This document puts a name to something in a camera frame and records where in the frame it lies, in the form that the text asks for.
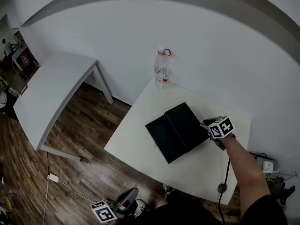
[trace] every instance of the person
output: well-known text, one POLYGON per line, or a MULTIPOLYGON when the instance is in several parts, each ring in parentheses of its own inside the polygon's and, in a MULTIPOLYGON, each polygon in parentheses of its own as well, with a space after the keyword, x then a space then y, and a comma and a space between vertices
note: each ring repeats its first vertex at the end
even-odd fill
POLYGON ((11 46, 14 46, 15 44, 11 44, 10 42, 6 42, 5 39, 2 40, 3 43, 3 50, 5 56, 8 57, 8 61, 13 66, 13 68, 16 68, 15 64, 13 63, 12 56, 14 54, 13 50, 11 49, 11 46))
MULTIPOLYGON (((226 147, 240 188, 240 224, 287 225, 283 210, 270 195, 265 176, 256 160, 231 135, 221 140, 226 147)), ((133 219, 130 225, 221 225, 199 201, 180 197, 174 188, 165 184, 164 189, 168 204, 150 211, 143 200, 137 199, 136 213, 140 215, 133 219)))
POLYGON ((19 94, 8 86, 8 83, 0 77, 0 112, 10 118, 19 121, 14 111, 14 104, 19 94))

